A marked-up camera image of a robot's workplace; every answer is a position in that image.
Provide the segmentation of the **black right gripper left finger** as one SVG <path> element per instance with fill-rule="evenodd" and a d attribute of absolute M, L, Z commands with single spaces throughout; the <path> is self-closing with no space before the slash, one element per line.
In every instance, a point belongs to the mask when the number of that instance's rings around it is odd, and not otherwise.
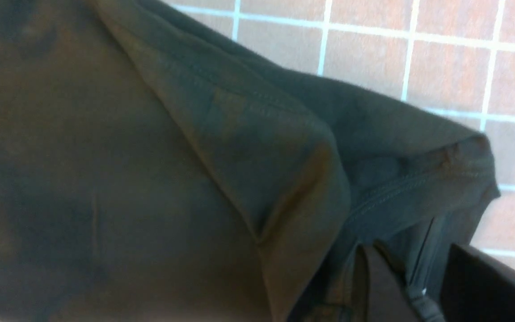
<path fill-rule="evenodd" d="M 398 277 L 372 246 L 356 249 L 352 277 L 353 322 L 417 322 Z"/>

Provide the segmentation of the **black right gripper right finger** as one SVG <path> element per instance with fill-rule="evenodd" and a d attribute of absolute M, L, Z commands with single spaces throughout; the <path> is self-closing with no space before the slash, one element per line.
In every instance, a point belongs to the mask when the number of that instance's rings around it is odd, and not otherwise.
<path fill-rule="evenodd" d="M 474 247 L 453 244 L 440 302 L 447 322 L 515 322 L 515 270 Z"/>

